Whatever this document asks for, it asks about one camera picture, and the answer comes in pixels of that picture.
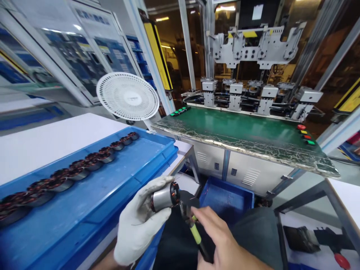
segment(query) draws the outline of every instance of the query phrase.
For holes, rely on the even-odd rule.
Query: cabinet vent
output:
[[[260,173],[261,173],[260,170],[248,169],[241,183],[244,185],[252,186],[255,183]]]

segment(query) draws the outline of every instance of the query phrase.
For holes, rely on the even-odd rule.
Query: cabinet door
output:
[[[293,168],[231,152],[226,181],[266,196]]]
[[[184,138],[181,138],[181,141],[194,145],[196,161],[200,173],[207,176],[215,176],[219,179],[222,178],[225,154],[224,149]]]

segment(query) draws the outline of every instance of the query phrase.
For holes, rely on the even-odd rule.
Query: white work glove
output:
[[[151,210],[151,194],[174,181],[173,176],[160,176],[140,189],[119,217],[114,259],[121,266],[134,263],[149,247],[155,234],[168,220],[171,209],[157,213]]]

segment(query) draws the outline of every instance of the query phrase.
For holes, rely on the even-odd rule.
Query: red tool handle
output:
[[[350,263],[349,261],[340,253],[334,254],[335,261],[340,265],[341,268],[344,268],[345,270],[350,270]]]

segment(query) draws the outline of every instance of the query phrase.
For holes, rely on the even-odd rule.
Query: fan grille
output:
[[[154,88],[131,73],[104,75],[97,83],[96,93],[109,112],[126,120],[146,120],[159,109],[159,97]]]

